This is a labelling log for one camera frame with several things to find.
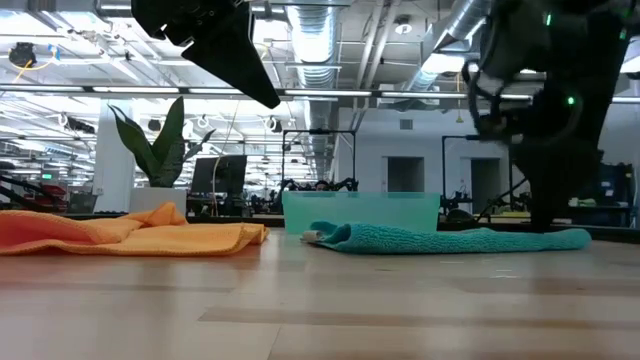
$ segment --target potted plant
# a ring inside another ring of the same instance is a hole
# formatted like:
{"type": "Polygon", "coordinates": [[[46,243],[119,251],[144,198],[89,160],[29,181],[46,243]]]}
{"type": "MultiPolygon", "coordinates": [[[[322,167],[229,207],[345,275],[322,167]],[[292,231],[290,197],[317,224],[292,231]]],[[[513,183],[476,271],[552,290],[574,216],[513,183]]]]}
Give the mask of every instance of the potted plant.
{"type": "Polygon", "coordinates": [[[209,131],[199,144],[186,152],[182,137],[184,127],[184,99],[179,97],[169,109],[164,126],[153,144],[147,141],[144,131],[122,110],[109,106],[116,119],[118,134],[124,146],[133,153],[138,167],[149,179],[148,188],[131,190],[130,212],[149,211],[162,203],[172,201],[178,210],[186,212],[187,193],[173,189],[173,184],[182,173],[185,161],[202,150],[202,144],[209,141],[214,130],[209,131]]]}

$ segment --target orange towel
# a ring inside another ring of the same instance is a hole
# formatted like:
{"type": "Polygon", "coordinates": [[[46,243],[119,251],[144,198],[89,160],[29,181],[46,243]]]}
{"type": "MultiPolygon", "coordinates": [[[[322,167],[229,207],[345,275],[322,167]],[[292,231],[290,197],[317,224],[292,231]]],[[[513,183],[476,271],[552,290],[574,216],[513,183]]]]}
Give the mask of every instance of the orange towel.
{"type": "Polygon", "coordinates": [[[166,203],[155,211],[117,219],[77,221],[29,211],[0,212],[0,255],[58,248],[76,254],[213,256],[260,245],[268,229],[257,224],[190,225],[166,203]]]}

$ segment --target door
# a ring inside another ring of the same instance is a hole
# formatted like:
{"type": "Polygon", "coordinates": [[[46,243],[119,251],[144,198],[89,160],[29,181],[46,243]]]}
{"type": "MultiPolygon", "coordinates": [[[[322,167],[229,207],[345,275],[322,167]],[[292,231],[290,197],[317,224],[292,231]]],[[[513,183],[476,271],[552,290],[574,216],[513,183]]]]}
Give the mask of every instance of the door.
{"type": "Polygon", "coordinates": [[[387,191],[424,192],[424,158],[388,157],[387,191]]]}
{"type": "Polygon", "coordinates": [[[473,212],[483,211],[500,195],[500,159],[471,160],[471,197],[473,212]]]}

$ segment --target teal towel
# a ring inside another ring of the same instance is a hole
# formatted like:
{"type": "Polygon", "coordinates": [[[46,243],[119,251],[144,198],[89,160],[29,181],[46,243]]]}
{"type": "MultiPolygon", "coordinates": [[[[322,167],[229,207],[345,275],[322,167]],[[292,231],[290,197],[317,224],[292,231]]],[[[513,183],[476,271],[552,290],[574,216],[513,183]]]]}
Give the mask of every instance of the teal towel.
{"type": "Polygon", "coordinates": [[[351,254],[456,254],[518,251],[578,250],[591,235],[584,229],[546,234],[498,232],[473,229],[460,232],[415,232],[401,228],[326,221],[311,224],[320,232],[313,244],[351,254]]]}

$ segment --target plant leaf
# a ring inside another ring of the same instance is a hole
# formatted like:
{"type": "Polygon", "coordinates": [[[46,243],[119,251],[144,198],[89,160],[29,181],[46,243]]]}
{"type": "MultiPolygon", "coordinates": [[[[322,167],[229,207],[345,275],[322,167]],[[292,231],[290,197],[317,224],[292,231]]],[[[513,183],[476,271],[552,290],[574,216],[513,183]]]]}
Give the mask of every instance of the plant leaf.
{"type": "Polygon", "coordinates": [[[184,127],[184,98],[181,96],[171,105],[167,113],[167,119],[162,126],[158,138],[151,146],[153,155],[158,159],[158,163],[163,164],[171,147],[179,137],[182,139],[182,128],[184,127]]]}
{"type": "Polygon", "coordinates": [[[184,160],[183,161],[187,161],[189,159],[191,159],[192,157],[194,157],[197,153],[199,153],[200,151],[202,151],[202,144],[206,143],[207,141],[209,141],[209,139],[211,139],[211,135],[213,135],[213,133],[216,132],[216,129],[213,129],[211,131],[209,131],[203,138],[202,141],[200,142],[200,144],[192,147],[191,149],[189,149],[189,151],[186,153],[186,155],[184,156],[184,160]]]}
{"type": "Polygon", "coordinates": [[[118,112],[124,115],[122,110],[111,105],[109,105],[109,108],[115,116],[116,128],[118,129],[118,135],[120,135],[122,144],[131,151],[138,167],[151,179],[154,173],[160,168],[160,164],[155,156],[153,156],[151,146],[144,136],[144,132],[141,132],[142,129],[139,126],[133,126],[133,124],[135,124],[133,120],[128,119],[126,116],[124,116],[125,119],[123,120],[120,115],[118,115],[118,112]]]}
{"type": "Polygon", "coordinates": [[[180,177],[182,173],[182,154],[184,154],[184,139],[182,134],[169,147],[169,153],[164,163],[160,166],[159,171],[153,179],[149,179],[149,184],[153,187],[173,187],[173,183],[180,177]]]}

